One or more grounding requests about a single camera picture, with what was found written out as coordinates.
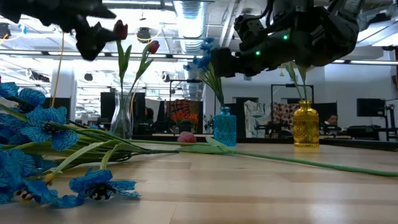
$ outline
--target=wooden table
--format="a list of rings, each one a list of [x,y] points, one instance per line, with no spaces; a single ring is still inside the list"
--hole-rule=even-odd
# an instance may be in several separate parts
[[[240,144],[238,149],[398,171],[394,152],[272,144]],[[141,199],[87,200],[83,206],[63,210],[13,203],[0,206],[0,223],[398,223],[398,180],[393,178],[250,157],[187,153],[135,157],[109,168],[114,179],[136,180]],[[69,178],[86,170],[67,171],[53,186],[70,193]]]

